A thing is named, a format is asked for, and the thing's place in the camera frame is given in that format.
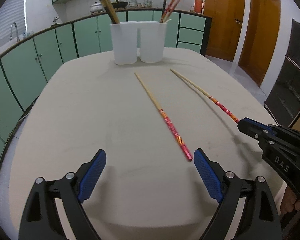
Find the right hand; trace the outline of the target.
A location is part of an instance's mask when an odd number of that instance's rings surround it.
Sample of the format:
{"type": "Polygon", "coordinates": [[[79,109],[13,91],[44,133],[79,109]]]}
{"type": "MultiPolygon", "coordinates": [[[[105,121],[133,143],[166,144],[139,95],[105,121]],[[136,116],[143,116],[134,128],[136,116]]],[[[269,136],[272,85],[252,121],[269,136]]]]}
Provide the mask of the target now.
{"type": "Polygon", "coordinates": [[[300,200],[297,199],[292,189],[287,186],[280,205],[280,211],[282,214],[286,214],[294,210],[300,211],[300,200]]]}

